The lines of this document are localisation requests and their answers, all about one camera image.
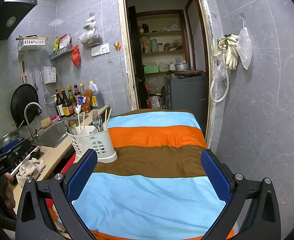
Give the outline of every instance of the dark door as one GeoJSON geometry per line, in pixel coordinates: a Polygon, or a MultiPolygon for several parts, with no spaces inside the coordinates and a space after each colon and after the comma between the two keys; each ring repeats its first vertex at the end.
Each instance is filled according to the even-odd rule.
{"type": "Polygon", "coordinates": [[[134,74],[135,83],[138,96],[139,109],[147,108],[147,90],[145,88],[145,76],[142,55],[140,51],[140,39],[138,32],[138,23],[136,18],[135,6],[128,8],[129,19],[129,33],[130,33],[130,45],[132,48],[132,55],[134,59],[134,74]]]}

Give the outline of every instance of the plastic jug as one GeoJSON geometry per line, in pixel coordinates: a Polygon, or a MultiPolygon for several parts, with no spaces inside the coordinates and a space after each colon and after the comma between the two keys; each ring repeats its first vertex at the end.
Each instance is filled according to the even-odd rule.
{"type": "Polygon", "coordinates": [[[103,96],[101,92],[99,92],[98,87],[92,80],[89,81],[89,89],[93,91],[93,100],[91,102],[91,108],[102,108],[104,106],[103,96]]]}

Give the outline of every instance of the countertop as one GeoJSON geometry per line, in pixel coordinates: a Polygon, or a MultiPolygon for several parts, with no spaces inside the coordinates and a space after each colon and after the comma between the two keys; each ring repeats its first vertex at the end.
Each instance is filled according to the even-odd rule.
{"type": "MultiPolygon", "coordinates": [[[[109,108],[109,105],[106,105],[98,110],[98,114],[103,114],[106,109],[109,108]]],[[[85,125],[89,125],[92,122],[93,110],[91,110],[88,114],[88,117],[85,119],[85,125]]],[[[61,159],[65,156],[65,154],[72,147],[71,139],[66,137],[56,148],[42,146],[40,148],[40,158],[45,161],[46,167],[43,170],[42,174],[39,175],[37,180],[45,180],[48,176],[53,172],[54,168],[61,161],[61,159]]],[[[16,201],[16,207],[14,208],[17,213],[17,208],[19,204],[20,195],[22,193],[23,188],[17,184],[13,187],[14,190],[14,198],[16,201]]]]}

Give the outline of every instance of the jar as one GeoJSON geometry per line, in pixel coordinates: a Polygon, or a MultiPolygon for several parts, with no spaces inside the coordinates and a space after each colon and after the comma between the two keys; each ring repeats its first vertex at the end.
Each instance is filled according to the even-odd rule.
{"type": "Polygon", "coordinates": [[[152,40],[150,40],[150,43],[151,43],[151,52],[158,51],[157,40],[152,39],[152,40]]]}
{"type": "Polygon", "coordinates": [[[164,45],[162,43],[158,43],[158,51],[164,51],[164,45]]]}

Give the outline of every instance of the stainless steel sink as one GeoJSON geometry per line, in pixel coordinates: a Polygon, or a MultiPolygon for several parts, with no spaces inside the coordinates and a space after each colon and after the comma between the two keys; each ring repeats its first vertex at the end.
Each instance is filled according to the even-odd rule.
{"type": "Polygon", "coordinates": [[[38,136],[36,141],[31,141],[33,145],[42,145],[47,147],[56,148],[66,137],[65,121],[75,120],[76,125],[78,125],[78,117],[64,117],[58,119],[52,125],[44,129],[38,136]]]}

